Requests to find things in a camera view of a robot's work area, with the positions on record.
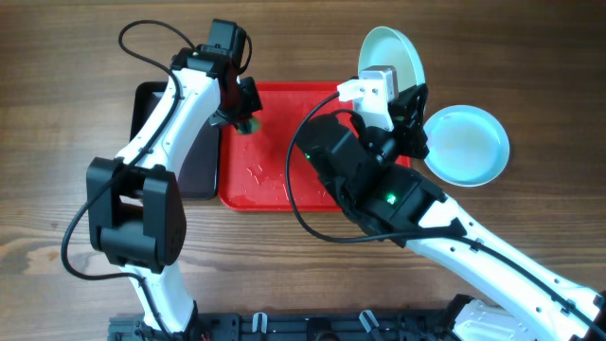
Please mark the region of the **light blue plate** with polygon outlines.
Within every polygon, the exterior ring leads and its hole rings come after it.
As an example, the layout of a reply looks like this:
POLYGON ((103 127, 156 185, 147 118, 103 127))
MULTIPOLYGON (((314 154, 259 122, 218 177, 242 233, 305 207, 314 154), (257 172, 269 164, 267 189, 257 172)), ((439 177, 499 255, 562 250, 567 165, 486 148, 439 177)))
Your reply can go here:
POLYGON ((424 69, 412 42, 391 27, 375 27, 365 37, 359 54, 358 71, 378 70, 391 98, 420 88, 427 92, 424 69))
POLYGON ((481 108, 443 108, 427 119, 423 129, 429 148, 425 165, 446 183, 465 188, 483 186, 508 165, 508 134, 493 115, 481 108))

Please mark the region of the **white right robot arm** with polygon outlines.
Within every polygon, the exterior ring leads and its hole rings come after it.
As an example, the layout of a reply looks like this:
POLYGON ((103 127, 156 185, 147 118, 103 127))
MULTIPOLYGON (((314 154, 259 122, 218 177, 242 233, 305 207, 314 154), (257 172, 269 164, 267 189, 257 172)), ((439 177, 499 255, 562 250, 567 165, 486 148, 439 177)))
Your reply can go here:
POLYGON ((339 188, 342 209, 369 240, 389 239, 443 265, 541 340, 604 339, 603 295, 557 277, 489 232, 440 187, 396 164, 401 155, 429 152, 420 126, 427 87, 413 81, 399 90, 398 80, 394 66, 373 65, 337 87, 339 99, 353 103, 359 135, 339 188))

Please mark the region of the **green yellow sponge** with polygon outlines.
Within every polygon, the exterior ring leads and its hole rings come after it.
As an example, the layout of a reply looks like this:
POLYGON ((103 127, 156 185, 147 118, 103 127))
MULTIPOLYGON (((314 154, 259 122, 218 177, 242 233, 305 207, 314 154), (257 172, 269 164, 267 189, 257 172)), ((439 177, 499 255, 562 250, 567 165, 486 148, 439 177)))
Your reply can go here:
POLYGON ((256 117, 247 119, 239 124, 238 134, 239 135, 251 135, 260 129, 260 122, 256 117))

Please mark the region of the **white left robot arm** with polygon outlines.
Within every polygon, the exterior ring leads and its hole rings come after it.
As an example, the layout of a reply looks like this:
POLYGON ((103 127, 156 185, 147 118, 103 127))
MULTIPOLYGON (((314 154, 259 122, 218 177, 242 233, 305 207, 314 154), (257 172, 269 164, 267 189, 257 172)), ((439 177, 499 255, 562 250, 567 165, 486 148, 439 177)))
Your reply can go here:
POLYGON ((161 97, 115 158, 95 158, 86 173, 93 248, 128 278, 144 308, 138 334, 155 340, 194 340, 201 331, 178 257, 187 219, 178 177, 199 132, 247 127, 261 103, 253 79, 242 79, 239 47, 182 49, 167 67, 161 97))

